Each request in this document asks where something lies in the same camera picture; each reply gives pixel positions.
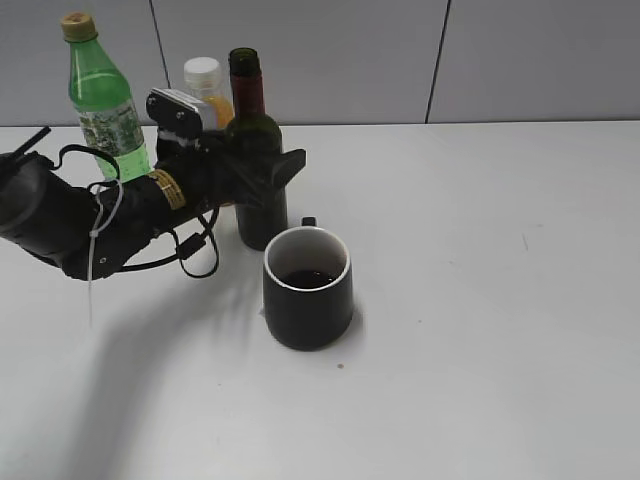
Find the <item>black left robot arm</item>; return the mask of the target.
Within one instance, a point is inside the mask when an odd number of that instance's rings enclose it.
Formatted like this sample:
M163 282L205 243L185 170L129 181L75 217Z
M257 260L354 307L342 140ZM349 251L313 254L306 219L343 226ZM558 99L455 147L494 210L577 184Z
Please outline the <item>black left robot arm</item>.
M305 166L302 149L243 153L221 133L193 141L159 132L153 171L76 187L34 146L43 128L1 156L1 236L78 280L184 262L215 242L225 204L270 207Z

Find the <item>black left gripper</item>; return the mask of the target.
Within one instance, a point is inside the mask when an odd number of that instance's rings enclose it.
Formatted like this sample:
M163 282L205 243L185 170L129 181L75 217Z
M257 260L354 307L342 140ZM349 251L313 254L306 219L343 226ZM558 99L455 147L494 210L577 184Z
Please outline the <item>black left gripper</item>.
M154 181L171 208L271 206L306 166L306 151L244 155L234 160L221 130L194 140L157 129Z

